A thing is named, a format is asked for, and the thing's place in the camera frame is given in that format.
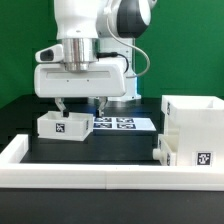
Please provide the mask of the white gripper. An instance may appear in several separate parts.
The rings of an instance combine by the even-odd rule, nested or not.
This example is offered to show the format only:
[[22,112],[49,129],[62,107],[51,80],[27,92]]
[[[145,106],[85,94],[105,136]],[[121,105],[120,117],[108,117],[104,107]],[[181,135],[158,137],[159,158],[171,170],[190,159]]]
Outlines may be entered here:
[[96,117],[103,117],[107,97],[126,92],[124,65],[105,61],[91,63],[86,72],[68,72],[62,64],[40,64],[34,73],[35,93],[41,98],[56,98],[61,116],[69,117],[63,98],[100,97]]

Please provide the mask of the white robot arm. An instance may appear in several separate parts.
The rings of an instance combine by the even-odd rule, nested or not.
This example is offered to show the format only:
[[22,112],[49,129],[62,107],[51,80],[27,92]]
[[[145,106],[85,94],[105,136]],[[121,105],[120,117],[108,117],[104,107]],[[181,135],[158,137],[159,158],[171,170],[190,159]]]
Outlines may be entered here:
[[63,100],[98,97],[103,114],[109,97],[126,93],[129,63],[115,52],[105,52],[102,40],[121,43],[136,39],[148,28],[157,0],[54,0],[58,43],[38,51],[35,92],[53,98],[61,115],[69,111]]

